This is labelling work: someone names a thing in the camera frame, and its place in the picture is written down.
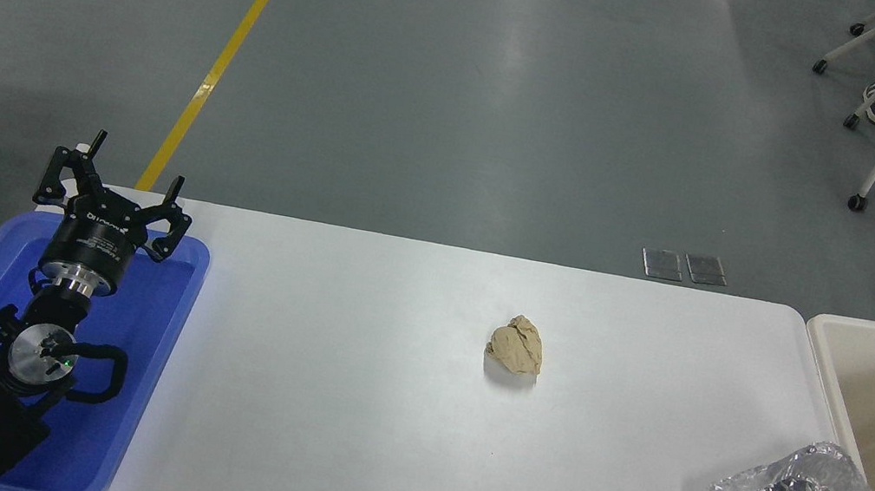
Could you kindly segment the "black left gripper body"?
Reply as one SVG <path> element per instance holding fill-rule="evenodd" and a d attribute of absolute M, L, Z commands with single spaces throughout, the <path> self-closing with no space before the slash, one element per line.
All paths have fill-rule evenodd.
<path fill-rule="evenodd" d="M 37 266 L 50 277 L 61 265 L 83 266 L 99 277 L 100 285 L 119 286 L 136 250 L 147 240 L 146 228 L 128 220 L 137 209 L 127 200 L 72 197 Z"/>

